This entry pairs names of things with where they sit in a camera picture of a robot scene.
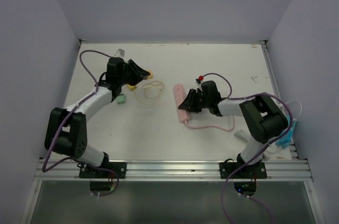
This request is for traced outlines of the yellow plug with cable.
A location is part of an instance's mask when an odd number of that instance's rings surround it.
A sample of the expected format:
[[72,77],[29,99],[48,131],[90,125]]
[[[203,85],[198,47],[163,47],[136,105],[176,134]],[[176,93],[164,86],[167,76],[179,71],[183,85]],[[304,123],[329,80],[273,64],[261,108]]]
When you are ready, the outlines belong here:
[[146,78],[146,82],[141,86],[141,94],[138,90],[133,91],[134,97],[141,105],[152,106],[159,102],[165,90],[165,84],[161,80],[154,80],[154,73],[152,70]]

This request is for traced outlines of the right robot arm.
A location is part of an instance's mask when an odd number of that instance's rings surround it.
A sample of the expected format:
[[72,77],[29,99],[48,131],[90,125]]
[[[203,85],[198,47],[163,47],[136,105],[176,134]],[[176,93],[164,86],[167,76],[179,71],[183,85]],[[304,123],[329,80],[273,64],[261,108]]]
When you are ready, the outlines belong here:
[[243,98],[222,97],[214,81],[198,82],[197,89],[185,92],[181,84],[173,88],[179,120],[185,124],[189,113],[209,110],[217,117],[243,117],[249,140],[238,155],[236,172],[240,177],[249,177],[255,171],[255,164],[262,160],[263,153],[275,139],[280,139],[291,129],[290,120],[275,103],[276,97],[268,93],[254,94]]

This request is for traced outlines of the yellow plug adapter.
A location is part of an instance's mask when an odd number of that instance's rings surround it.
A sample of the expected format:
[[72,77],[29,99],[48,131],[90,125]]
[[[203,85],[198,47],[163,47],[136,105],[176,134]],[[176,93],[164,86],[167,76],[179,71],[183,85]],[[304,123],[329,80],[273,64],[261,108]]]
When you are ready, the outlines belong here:
[[127,87],[130,91],[134,91],[136,90],[137,86],[136,85],[130,85],[130,84],[127,84]]

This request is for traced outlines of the pink power strip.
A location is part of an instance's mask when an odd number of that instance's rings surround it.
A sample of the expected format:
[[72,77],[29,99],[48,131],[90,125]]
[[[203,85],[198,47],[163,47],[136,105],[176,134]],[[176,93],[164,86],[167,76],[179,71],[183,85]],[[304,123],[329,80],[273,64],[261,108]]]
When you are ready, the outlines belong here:
[[214,125],[209,125],[209,126],[200,126],[200,127],[195,127],[189,125],[190,121],[190,115],[188,111],[180,110],[179,105],[183,103],[186,97],[186,91],[184,90],[184,87],[182,84],[176,84],[173,87],[173,93],[174,93],[174,98],[176,102],[176,107],[177,107],[177,113],[179,117],[179,121],[184,124],[187,128],[192,129],[192,130],[198,130],[198,129],[206,129],[206,128],[215,128],[215,129],[220,129],[225,132],[232,132],[235,128],[235,120],[234,117],[232,117],[232,126],[230,129],[225,129],[220,126],[214,126]]

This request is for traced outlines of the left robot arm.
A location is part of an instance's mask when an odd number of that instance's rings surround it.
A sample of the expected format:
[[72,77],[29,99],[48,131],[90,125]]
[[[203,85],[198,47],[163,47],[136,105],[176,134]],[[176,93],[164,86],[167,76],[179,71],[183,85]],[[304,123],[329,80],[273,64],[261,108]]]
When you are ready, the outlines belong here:
[[95,88],[83,99],[67,108],[54,108],[49,117],[42,171],[47,172],[55,164],[47,166],[52,152],[65,155],[91,165],[91,171],[100,178],[106,177],[110,164],[106,153],[95,149],[87,142],[87,122],[106,105],[112,103],[125,85],[135,86],[151,78],[151,72],[139,67],[133,60],[109,59],[106,71],[95,81]]

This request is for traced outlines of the green plug adapter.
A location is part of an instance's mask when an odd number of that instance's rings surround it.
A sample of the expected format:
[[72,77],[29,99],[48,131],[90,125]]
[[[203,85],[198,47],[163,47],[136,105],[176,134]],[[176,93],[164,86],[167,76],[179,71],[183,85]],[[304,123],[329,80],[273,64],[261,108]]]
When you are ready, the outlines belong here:
[[115,100],[118,104],[123,104],[126,102],[126,96],[124,94],[119,94]]

